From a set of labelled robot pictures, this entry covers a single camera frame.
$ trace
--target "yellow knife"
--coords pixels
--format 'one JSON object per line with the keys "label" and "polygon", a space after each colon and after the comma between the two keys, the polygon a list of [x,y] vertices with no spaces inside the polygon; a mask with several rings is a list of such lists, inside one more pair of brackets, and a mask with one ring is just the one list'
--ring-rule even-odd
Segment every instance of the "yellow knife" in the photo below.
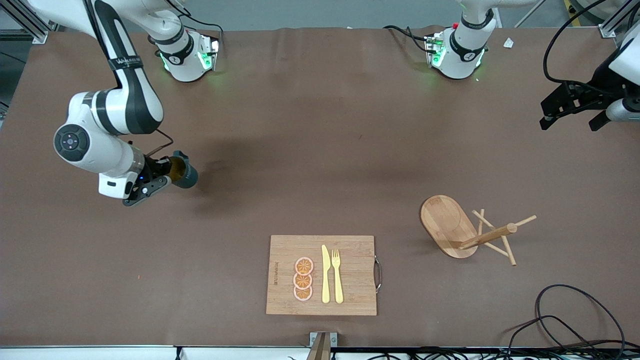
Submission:
{"label": "yellow knife", "polygon": [[329,296],[329,269],[331,268],[331,258],[329,258],[329,251],[326,246],[322,245],[322,302],[328,304],[330,301]]}

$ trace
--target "metal handle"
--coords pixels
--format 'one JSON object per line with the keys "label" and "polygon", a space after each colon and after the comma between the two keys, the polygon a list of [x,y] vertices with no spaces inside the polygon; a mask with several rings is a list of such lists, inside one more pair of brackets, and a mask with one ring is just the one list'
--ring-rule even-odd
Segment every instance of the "metal handle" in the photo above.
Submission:
{"label": "metal handle", "polygon": [[[380,260],[378,260],[378,257],[373,255],[373,260],[375,261],[375,265],[378,266],[378,285],[376,286],[376,294],[380,292],[380,286],[382,286],[382,265],[380,265]],[[376,279],[376,272],[375,272],[375,268],[374,268],[374,273],[373,273],[373,277],[374,277],[374,281]]]}

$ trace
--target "yellow fork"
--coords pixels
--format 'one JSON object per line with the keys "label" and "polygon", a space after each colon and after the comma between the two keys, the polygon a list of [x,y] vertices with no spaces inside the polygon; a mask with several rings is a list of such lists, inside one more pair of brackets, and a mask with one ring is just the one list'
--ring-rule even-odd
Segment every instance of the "yellow fork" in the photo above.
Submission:
{"label": "yellow fork", "polygon": [[335,301],[338,304],[344,302],[342,294],[342,281],[340,281],[340,252],[337,249],[331,250],[331,265],[335,269]]}

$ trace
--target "brown table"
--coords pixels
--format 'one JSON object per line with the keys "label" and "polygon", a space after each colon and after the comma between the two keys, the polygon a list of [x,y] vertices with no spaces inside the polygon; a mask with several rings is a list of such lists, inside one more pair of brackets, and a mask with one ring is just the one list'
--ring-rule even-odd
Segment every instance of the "brown table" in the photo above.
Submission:
{"label": "brown table", "polygon": [[[188,84],[133,34],[162,130],[201,176],[137,208],[99,195],[97,175],[53,150],[71,96],[114,82],[95,41],[52,34],[33,47],[0,133],[0,343],[297,345],[337,331],[348,346],[505,345],[556,282],[591,292],[638,340],[640,126],[592,133],[584,113],[540,130],[554,31],[496,31],[463,81],[385,30],[228,33],[221,72]],[[593,28],[569,29],[550,68],[587,80],[613,49]],[[518,266],[484,247],[442,254],[418,217],[436,194],[496,224],[537,214],[511,237]],[[265,315],[272,234],[375,235],[379,315]],[[587,338],[617,336],[567,291],[543,310]],[[549,342],[532,328],[516,344]]]}

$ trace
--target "orange slice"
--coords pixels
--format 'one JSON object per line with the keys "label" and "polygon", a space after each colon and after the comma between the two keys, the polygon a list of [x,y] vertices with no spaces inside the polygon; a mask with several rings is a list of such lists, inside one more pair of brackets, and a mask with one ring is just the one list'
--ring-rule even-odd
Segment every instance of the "orange slice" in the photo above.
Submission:
{"label": "orange slice", "polygon": [[307,301],[308,299],[311,299],[311,295],[313,294],[314,294],[313,288],[304,289],[304,290],[293,288],[293,296],[295,296],[296,299],[300,301]]}
{"label": "orange slice", "polygon": [[312,282],[313,282],[313,279],[311,278],[311,275],[300,275],[300,274],[293,275],[293,286],[295,286],[297,289],[300,289],[300,290],[309,289],[311,287]]}
{"label": "orange slice", "polygon": [[299,258],[296,261],[296,272],[299,275],[308,275],[314,270],[314,262],[309,258]]}

